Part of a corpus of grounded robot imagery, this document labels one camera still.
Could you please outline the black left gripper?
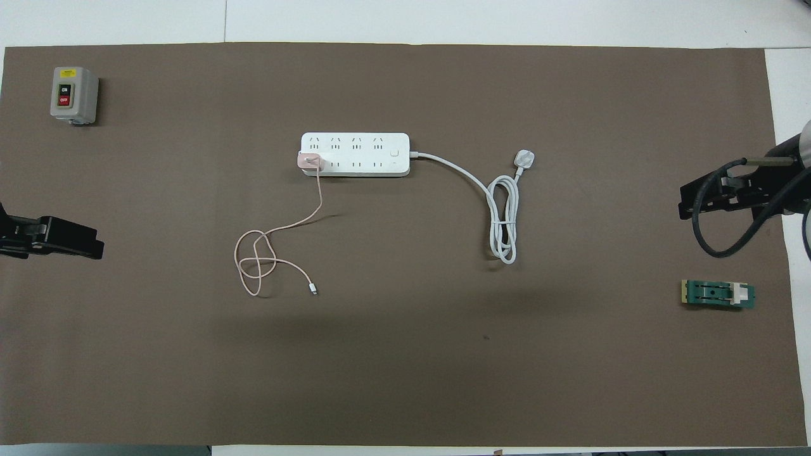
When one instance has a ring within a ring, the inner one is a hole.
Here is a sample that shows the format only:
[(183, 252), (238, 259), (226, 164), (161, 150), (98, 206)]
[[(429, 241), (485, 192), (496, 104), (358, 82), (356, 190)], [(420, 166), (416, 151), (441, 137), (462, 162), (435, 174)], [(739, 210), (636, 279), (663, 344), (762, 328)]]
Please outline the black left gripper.
[(1, 204), (1, 255), (29, 259), (37, 255), (32, 246), (32, 235), (27, 233), (29, 227), (43, 225), (41, 241), (81, 241), (78, 243), (39, 243), (43, 255), (61, 254), (78, 256), (92, 260), (101, 260), (105, 243), (96, 239), (98, 232), (89, 226), (70, 222), (58, 217), (26, 218), (6, 213)]

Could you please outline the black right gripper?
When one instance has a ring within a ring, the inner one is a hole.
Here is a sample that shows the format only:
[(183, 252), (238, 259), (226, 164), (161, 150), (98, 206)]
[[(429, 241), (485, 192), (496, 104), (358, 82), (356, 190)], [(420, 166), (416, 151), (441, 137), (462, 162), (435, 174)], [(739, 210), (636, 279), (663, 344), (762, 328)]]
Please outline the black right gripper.
[[(809, 203), (809, 145), (778, 144), (765, 155), (767, 158), (793, 159), (793, 164), (788, 167), (758, 169), (765, 179), (762, 188), (769, 196), (767, 206), (770, 208), (770, 216), (805, 211)], [(712, 173), (705, 174), (680, 188), (679, 219), (691, 219), (698, 191), (710, 176)], [(718, 179), (712, 180), (701, 200), (699, 212), (732, 212), (758, 206), (758, 193), (753, 187), (751, 176), (752, 174), (730, 175), (725, 172)]]

